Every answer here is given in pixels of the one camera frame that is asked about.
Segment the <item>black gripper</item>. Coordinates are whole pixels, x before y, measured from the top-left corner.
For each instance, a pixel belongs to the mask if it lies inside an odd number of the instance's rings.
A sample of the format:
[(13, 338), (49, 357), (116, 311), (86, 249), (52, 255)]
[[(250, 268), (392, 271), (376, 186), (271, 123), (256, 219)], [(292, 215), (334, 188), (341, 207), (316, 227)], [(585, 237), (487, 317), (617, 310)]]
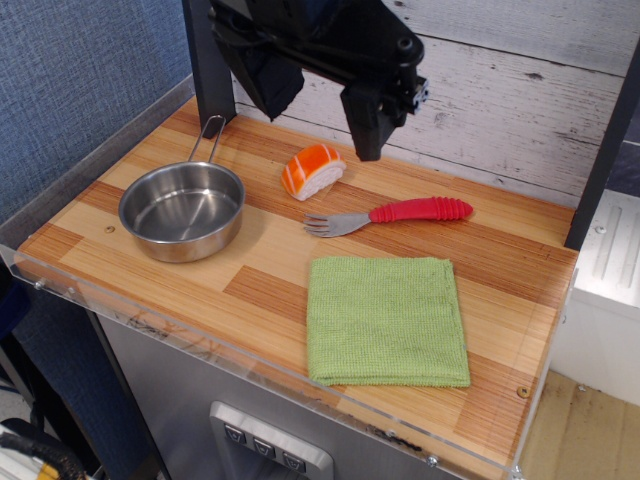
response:
[(381, 1), (214, 1), (209, 18), (227, 65), (271, 121), (302, 90), (303, 71), (346, 86), (340, 97), (361, 161), (379, 160), (426, 99), (423, 43)]

